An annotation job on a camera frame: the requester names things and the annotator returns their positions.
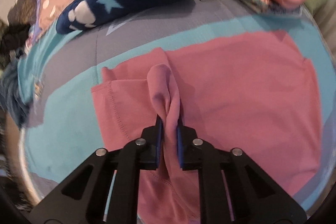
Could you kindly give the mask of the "black garment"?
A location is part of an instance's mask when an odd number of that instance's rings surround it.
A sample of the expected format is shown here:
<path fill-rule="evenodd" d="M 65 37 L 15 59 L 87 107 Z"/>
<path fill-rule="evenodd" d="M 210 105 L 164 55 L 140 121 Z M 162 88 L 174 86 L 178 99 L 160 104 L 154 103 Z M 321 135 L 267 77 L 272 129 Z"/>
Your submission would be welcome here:
<path fill-rule="evenodd" d="M 7 25 L 1 23 L 1 71 L 10 62 L 10 52 L 21 48 L 29 37 L 30 24 Z"/>

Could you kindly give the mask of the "pink shirt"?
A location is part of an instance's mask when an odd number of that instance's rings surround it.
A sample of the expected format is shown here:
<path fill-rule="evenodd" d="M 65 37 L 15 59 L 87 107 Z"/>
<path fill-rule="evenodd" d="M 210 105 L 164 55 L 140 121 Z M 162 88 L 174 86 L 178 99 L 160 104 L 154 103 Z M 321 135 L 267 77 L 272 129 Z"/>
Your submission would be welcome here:
<path fill-rule="evenodd" d="M 91 89 L 105 147 L 122 148 L 163 120 L 163 155 L 143 171 L 138 214 L 145 223 L 195 223 L 198 175 L 180 169 L 178 118 L 215 148 L 241 148 L 288 194 L 318 171 L 321 103 L 312 62 L 285 31 L 220 37 L 175 51 L 155 48 L 101 70 Z"/>

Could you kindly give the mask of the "blue denim garment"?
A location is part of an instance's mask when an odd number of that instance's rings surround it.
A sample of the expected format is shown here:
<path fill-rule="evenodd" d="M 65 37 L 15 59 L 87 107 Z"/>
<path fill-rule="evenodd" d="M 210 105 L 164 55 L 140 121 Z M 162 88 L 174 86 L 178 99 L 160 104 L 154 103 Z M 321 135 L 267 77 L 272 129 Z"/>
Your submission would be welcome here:
<path fill-rule="evenodd" d="M 13 59 L 1 75 L 1 108 L 8 112 L 18 128 L 29 114 L 30 107 L 23 103 L 18 86 L 18 60 Z"/>

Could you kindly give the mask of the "teal grey patterned bedspread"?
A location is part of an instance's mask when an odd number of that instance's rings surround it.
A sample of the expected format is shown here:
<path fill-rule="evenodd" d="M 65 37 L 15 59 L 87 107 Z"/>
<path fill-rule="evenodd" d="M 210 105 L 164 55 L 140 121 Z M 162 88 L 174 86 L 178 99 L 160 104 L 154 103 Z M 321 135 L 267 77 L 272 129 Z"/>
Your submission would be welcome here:
<path fill-rule="evenodd" d="M 103 67 L 147 53 L 175 50 L 219 36 L 285 30 L 317 73 L 322 105 L 322 156 L 317 174 L 295 195 L 305 210 L 327 188 L 335 168 L 335 66 L 307 10 L 298 18 L 257 15 L 238 0 L 186 0 L 127 16 L 87 32 L 51 27 L 18 65 L 19 92 L 30 103 L 21 129 L 19 166 L 33 204 L 102 147 L 91 87 Z"/>

